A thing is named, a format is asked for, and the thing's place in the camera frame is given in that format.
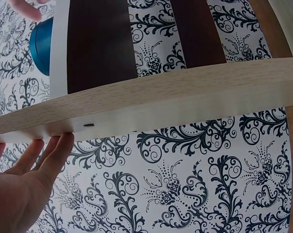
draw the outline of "small screw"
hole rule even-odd
[[[84,127],[85,128],[92,128],[92,127],[94,127],[94,124],[85,124]]]

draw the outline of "blue container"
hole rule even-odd
[[[30,38],[30,51],[37,68],[44,75],[50,74],[50,50],[53,18],[36,25]]]

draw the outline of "wooden shelf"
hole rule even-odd
[[[6,114],[0,117],[0,142],[65,132],[89,140],[291,105],[293,58],[197,67],[113,83]]]

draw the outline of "black floral pattern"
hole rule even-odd
[[[248,0],[230,0],[223,2],[240,2],[242,4],[242,7],[239,10],[236,10],[235,8],[227,10],[225,5],[220,6],[215,4],[209,6],[212,12],[214,22],[220,30],[225,33],[232,33],[236,30],[237,27],[246,27],[252,32],[260,30],[259,21],[256,18]]]
[[[273,133],[276,137],[281,137],[284,133],[289,135],[284,108],[243,115],[239,127],[249,145],[255,145],[265,134]]]
[[[228,62],[271,58],[248,0],[207,2]],[[55,2],[36,7],[47,19]],[[186,68],[170,1],[128,8],[139,76]],[[49,99],[34,26],[0,0],[0,116]],[[7,145],[0,171],[26,147]],[[291,180],[284,108],[77,142],[28,232],[287,232]]]
[[[197,149],[202,154],[208,151],[219,151],[222,147],[230,148],[230,139],[236,137],[233,130],[235,118],[223,118],[202,123],[182,125],[178,127],[142,132],[138,135],[137,145],[141,156],[149,163],[158,162],[163,153],[176,152],[177,147],[185,151],[185,155],[192,156]]]
[[[116,163],[124,165],[123,155],[131,153],[128,141],[129,135],[77,142],[71,153],[72,163],[75,165],[79,161],[78,164],[86,169],[91,168],[91,164],[95,164],[97,168],[112,167]]]

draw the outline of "wooden frame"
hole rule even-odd
[[[113,83],[9,113],[0,117],[0,142],[65,132],[87,140],[291,105],[293,58],[220,64]]]

